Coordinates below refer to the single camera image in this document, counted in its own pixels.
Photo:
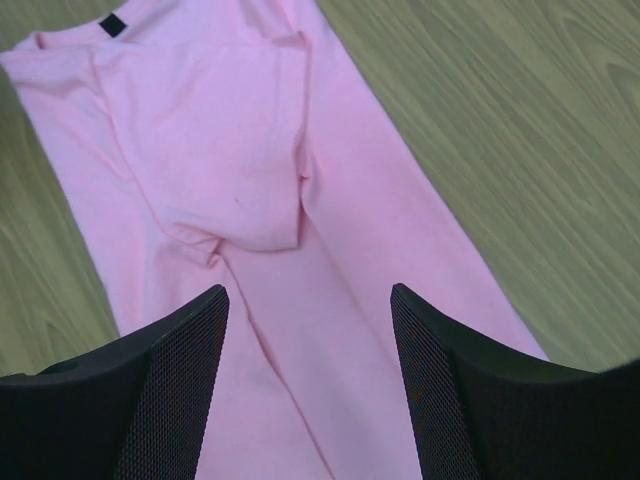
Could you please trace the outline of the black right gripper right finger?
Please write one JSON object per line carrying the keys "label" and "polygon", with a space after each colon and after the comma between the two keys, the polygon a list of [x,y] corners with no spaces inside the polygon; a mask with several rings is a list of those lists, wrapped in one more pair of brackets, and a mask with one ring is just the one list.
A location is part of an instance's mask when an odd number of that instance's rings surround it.
{"label": "black right gripper right finger", "polygon": [[394,335],[426,479],[635,479],[639,364],[587,372],[499,343],[408,287]]}

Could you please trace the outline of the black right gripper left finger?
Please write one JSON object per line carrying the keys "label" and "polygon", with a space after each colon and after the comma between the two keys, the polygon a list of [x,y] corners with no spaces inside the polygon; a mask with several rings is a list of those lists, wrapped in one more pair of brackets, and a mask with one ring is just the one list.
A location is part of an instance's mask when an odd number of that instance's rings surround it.
{"label": "black right gripper left finger", "polygon": [[194,478],[228,313],[215,285],[100,348],[2,377],[2,478]]}

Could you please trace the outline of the pink t shirt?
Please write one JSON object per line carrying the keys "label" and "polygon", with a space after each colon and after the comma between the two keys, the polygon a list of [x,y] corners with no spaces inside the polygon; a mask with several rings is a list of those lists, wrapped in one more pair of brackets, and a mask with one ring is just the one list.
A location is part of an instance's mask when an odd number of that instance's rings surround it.
{"label": "pink t shirt", "polygon": [[214,284],[201,479],[417,479],[389,297],[542,349],[312,1],[129,1],[1,63],[119,331]]}

